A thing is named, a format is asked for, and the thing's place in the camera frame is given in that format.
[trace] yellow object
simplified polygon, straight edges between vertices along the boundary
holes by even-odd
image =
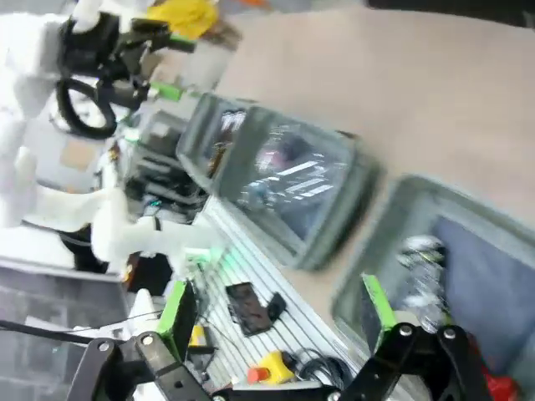
[[[147,17],[165,21],[173,33],[196,40],[216,23],[219,12],[208,0],[166,0],[149,7]]]
[[[269,369],[269,378],[260,383],[281,384],[295,377],[293,372],[284,364],[282,351],[269,353],[260,361],[258,367]]]
[[[206,333],[203,326],[193,326],[193,331],[191,332],[190,347],[201,347],[208,345],[206,340]]]

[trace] blue fabric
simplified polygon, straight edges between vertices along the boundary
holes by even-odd
[[[476,337],[489,369],[506,373],[535,327],[535,270],[444,217],[433,235],[447,249],[453,320]]]

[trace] metal plate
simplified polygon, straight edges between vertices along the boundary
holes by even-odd
[[[214,345],[219,347],[208,368],[214,385],[222,387],[231,381],[244,381],[248,368],[275,350],[296,353],[303,348],[313,348],[324,355],[342,358],[356,373],[357,366],[329,326],[247,239],[216,199],[211,198],[204,216],[230,240],[222,257],[202,272],[198,271],[195,280],[209,300],[203,308],[205,311],[201,311],[200,324],[208,327]],[[253,284],[263,306],[267,306],[275,292],[288,304],[286,312],[269,331],[245,338],[240,327],[232,322],[225,287],[240,282]]]

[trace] black cable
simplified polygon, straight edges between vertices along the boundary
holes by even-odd
[[[48,338],[50,340],[61,341],[64,343],[89,344],[94,340],[94,338],[91,337],[77,336],[66,332],[56,332],[54,330],[28,326],[26,324],[9,322],[8,320],[0,320],[0,327],[5,331],[21,332],[30,336]]]
[[[295,353],[295,357],[300,360],[302,353],[313,353],[316,358],[311,358],[298,370],[297,376],[302,380],[318,380],[317,373],[325,376],[333,386],[344,390],[352,380],[351,369],[348,364],[340,358],[324,356],[321,352],[312,348],[302,348]]]
[[[120,319],[120,320],[117,320],[115,322],[109,322],[109,323],[103,324],[102,326],[88,327],[88,328],[77,328],[75,330],[64,331],[63,333],[67,333],[67,332],[87,332],[89,330],[99,330],[100,328],[103,328],[103,327],[113,326],[114,324],[119,324],[119,323],[122,323],[122,322],[126,322],[126,321],[129,321],[129,320],[132,320],[132,319],[136,319],[138,317],[143,317],[143,316],[148,316],[148,315],[157,315],[158,313],[161,313],[161,312],[164,312],[164,310],[161,309],[159,311],[141,313],[139,315],[134,315],[134,316],[131,316],[131,317],[127,317],[126,319]]]
[[[91,246],[91,242],[89,241],[79,241],[74,238],[71,238],[70,236],[66,236],[61,231],[56,231],[56,232],[58,233],[59,238],[61,238],[65,242],[69,242],[73,245],[78,245],[78,246]]]
[[[91,127],[80,119],[70,98],[70,90],[79,92],[91,99],[104,116],[105,123],[103,127]],[[56,83],[56,101],[58,102],[58,111],[71,128],[72,135],[89,140],[107,140],[113,136],[117,129],[115,113],[111,108],[110,102],[103,99],[102,96],[99,97],[96,89],[85,82],[72,78],[60,79]]]

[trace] yellow bag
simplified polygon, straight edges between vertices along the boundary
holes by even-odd
[[[150,7],[147,17],[165,21],[173,33],[196,40],[217,21],[219,12],[209,0],[166,0]]]

